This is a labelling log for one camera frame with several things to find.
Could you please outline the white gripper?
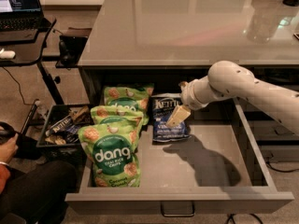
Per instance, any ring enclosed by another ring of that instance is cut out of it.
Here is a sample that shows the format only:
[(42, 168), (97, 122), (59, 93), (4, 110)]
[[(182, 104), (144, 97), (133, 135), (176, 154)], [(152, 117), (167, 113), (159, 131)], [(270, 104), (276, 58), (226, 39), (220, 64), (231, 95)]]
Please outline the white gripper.
[(169, 128), (176, 127), (183, 122), (191, 114), (191, 110), (199, 110), (207, 106), (207, 103), (197, 97), (197, 94), (206, 86), (205, 82), (195, 79), (191, 82), (181, 81), (178, 85), (181, 88), (180, 99), (183, 105), (175, 107), (166, 123)]

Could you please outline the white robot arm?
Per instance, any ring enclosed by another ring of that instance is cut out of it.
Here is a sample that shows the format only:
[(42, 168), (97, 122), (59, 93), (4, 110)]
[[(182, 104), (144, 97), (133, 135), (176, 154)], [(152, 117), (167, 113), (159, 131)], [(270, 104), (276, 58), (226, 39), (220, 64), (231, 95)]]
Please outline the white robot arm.
[(239, 97), (291, 132), (299, 134), (299, 92), (261, 81), (250, 70), (236, 63), (216, 62), (205, 77), (183, 81), (179, 86), (182, 105), (176, 106), (166, 123), (167, 127), (179, 125), (192, 110)]

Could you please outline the person's hand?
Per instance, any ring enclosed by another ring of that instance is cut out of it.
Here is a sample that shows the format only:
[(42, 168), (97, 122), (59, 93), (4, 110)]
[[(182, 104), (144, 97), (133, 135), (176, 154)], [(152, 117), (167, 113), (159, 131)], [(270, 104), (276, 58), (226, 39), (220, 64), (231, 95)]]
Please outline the person's hand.
[(11, 137), (4, 144), (0, 146), (0, 162), (9, 163), (13, 156), (15, 155), (17, 146), (18, 135)]

